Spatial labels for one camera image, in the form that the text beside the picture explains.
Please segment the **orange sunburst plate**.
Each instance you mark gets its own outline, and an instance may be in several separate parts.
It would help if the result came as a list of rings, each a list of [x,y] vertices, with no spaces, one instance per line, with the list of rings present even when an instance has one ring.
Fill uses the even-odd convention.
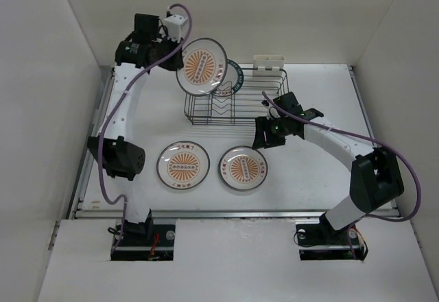
[[[268,176],[268,162],[258,150],[250,146],[236,146],[221,156],[219,178],[225,186],[247,192],[259,188]]]
[[[227,55],[222,45],[212,38],[191,41],[182,51],[182,60],[183,68],[176,72],[176,79],[186,94],[212,93],[225,78]]]
[[[211,167],[208,152],[193,141],[177,141],[168,145],[156,162],[160,181],[175,190],[188,190],[200,185]]]

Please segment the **green rimmed lettered plate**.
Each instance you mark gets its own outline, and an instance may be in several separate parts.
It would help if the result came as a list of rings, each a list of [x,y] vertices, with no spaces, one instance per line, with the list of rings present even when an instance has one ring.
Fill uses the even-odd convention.
[[[236,94],[244,83],[244,73],[242,68],[233,60],[227,60],[227,70],[223,81],[212,92],[218,97],[228,97]]]

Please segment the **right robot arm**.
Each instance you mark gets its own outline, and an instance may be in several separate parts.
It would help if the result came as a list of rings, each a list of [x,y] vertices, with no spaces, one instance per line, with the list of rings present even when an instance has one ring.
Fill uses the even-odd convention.
[[[283,146],[290,135],[312,143],[344,165],[351,174],[348,196],[319,217],[296,227],[302,247],[348,244],[349,231],[364,216],[404,192],[396,155],[369,137],[342,132],[323,113],[303,109],[286,93],[262,101],[267,113],[255,119],[253,149]]]

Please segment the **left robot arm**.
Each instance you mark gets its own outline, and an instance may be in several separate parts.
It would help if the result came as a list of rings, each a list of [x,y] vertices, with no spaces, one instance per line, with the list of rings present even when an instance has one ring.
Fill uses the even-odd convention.
[[[87,148],[97,162],[99,187],[109,205],[123,205],[121,224],[113,229],[116,242],[131,237],[149,243],[154,234],[150,206],[136,177],[142,172],[145,150],[134,143],[134,118],[140,93],[151,70],[183,67],[182,46],[192,28],[189,15],[135,14],[134,29],[115,52],[114,82],[103,123]]]

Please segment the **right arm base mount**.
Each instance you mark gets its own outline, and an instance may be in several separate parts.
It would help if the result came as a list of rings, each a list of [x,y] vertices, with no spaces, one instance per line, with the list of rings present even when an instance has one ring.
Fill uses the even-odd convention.
[[[320,223],[297,222],[293,239],[299,247],[301,261],[363,262],[369,253],[363,235],[354,224],[331,232]]]

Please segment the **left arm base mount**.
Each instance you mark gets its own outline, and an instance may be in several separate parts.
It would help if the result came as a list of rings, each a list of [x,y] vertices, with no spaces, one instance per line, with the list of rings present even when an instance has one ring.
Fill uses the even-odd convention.
[[[112,235],[110,259],[112,261],[149,261],[163,262],[174,260],[174,242],[176,238],[176,223],[155,224],[151,237],[133,233],[124,233],[117,245],[120,234],[120,224],[108,227]]]

